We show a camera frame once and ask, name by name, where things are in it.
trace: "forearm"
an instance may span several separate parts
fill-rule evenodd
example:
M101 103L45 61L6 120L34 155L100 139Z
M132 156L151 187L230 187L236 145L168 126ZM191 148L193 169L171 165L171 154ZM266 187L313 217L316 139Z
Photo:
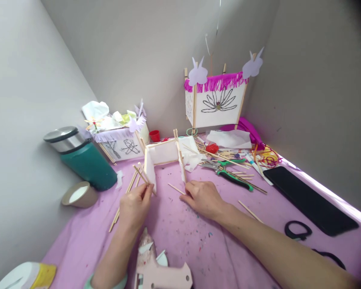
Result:
M126 275L128 261L138 232L118 227L103 259L97 266L91 285L94 289L110 289Z
M345 270L227 204L216 221L237 237L282 288L357 288Z

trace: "pink tablecloth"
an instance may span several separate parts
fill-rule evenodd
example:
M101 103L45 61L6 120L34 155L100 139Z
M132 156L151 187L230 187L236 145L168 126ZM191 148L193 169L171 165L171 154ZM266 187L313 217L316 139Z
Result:
M119 206L122 194L133 175L132 164L137 161L118 162L116 171L122 170L123 186L99 193L97 203L78 212L68 222L55 243L44 257L43 262L57 265L57 274L51 289L83 288L86 280L94 272L103 257L115 229L108 229ZM301 179L305 174L289 167ZM232 171L242 171L235 166ZM166 250L169 265L182 267L189 265L195 288L278 288L256 258L230 233L219 225L198 216L192 209L178 199L179 193L167 183L184 189L178 163L157 166L156 181L158 196L152 198L152 205L146 225L155 240L157 253ZM313 234L302 243L319 251L327 251L338 256L347 271L361 279L361 213L332 195L315 181L305 182L331 200L339 208L348 211L360 228L337 237L322 233L308 218L285 199L274 187L269 186L253 168L245 170L255 174L252 183L268 191L264 195L233 185L214 171L198 167L188 173L188 180L212 181L216 184L222 198L234 204L241 211L238 200L246 204L265 224L283 232L284 225L291 220L302 221L312 228ZM137 246L133 250L129 264L129 282L133 287Z

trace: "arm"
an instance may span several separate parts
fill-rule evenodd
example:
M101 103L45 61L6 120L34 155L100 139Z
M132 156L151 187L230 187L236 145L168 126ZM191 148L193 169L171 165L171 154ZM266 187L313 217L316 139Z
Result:
M359 288L347 271L224 202L212 182L191 181L186 189L180 199L237 237L282 288Z
M92 277L94 289L113 288L125 277L132 248L150 208L153 186L140 185L121 198L120 224Z

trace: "red cup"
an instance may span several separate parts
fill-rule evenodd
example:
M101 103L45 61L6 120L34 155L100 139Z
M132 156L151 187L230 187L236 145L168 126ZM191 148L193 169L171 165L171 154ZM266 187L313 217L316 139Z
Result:
M160 142L160 134L158 130L153 130L149 133L149 135L153 142Z

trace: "smartphone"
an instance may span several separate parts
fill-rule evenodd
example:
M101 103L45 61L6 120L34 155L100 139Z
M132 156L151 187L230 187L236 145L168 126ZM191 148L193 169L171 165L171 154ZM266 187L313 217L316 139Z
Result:
M285 167L264 171L275 185L297 209L328 236L337 236L357 229L359 225Z

